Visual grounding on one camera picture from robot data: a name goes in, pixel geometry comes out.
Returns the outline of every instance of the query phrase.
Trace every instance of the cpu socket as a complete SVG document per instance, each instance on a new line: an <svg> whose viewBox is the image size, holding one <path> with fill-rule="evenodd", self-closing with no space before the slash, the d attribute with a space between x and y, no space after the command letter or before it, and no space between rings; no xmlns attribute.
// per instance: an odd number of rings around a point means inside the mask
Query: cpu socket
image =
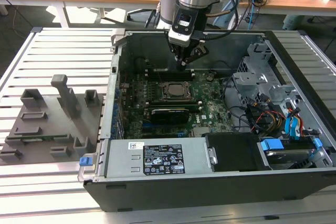
<svg viewBox="0 0 336 224"><path fill-rule="evenodd" d="M164 101L189 101L192 99L188 82L164 82L161 87Z"/></svg>

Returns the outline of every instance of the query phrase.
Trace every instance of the floor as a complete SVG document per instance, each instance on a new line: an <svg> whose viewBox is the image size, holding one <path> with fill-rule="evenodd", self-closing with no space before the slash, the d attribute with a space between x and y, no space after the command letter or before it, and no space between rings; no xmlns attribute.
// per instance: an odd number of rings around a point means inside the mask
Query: floor
<svg viewBox="0 0 336 224"><path fill-rule="evenodd" d="M19 51L24 42L24 38L31 30L30 24L25 21L18 12L15 12L13 7L8 6L8 15L0 16L0 76L6 71L8 65ZM19 12L33 25L40 27L60 27L60 24L55 18L54 11L48 7L36 6L20 6ZM101 20L99 10L96 8L76 8L68 10L70 21L86 22L85 24L74 24L76 27L126 27L126 28L143 28L144 23L149 16L149 12L135 14L132 16L133 21L125 19L123 24L113 24L106 20ZM124 10L106 9L106 16L114 18L118 21L123 21ZM259 15L253 25L253 30L281 30L283 26L284 15ZM322 49L325 50L330 41L336 37L336 18L334 17L318 17L313 23L307 22L307 16L302 24L298 27L299 30L304 30L310 38ZM244 20L239 26L239 29L247 29L248 23ZM336 41L330 45L326 51L326 55L336 61Z"/></svg>

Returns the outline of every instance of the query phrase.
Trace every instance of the power supply label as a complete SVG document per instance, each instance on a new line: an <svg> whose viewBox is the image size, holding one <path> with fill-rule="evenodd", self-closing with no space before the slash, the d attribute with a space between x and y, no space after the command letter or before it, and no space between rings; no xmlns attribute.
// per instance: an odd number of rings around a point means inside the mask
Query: power supply label
<svg viewBox="0 0 336 224"><path fill-rule="evenodd" d="M143 147L143 173L145 175L185 173L181 144L145 145Z"/></svg>

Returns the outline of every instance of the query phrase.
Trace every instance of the barcode sticker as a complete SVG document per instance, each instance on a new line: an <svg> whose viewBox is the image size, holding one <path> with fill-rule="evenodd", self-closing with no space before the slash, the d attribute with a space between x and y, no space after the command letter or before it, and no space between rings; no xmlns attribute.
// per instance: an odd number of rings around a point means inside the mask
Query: barcode sticker
<svg viewBox="0 0 336 224"><path fill-rule="evenodd" d="M142 150L144 145L145 145L144 142L129 142L128 149L129 150Z"/></svg>

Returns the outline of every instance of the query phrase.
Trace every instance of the motherboard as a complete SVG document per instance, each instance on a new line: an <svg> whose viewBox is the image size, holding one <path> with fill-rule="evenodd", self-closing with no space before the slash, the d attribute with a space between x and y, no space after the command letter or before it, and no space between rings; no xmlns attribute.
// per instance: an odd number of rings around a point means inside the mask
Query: motherboard
<svg viewBox="0 0 336 224"><path fill-rule="evenodd" d="M222 83L209 71L125 74L120 81L124 138L200 137L232 131Z"/></svg>

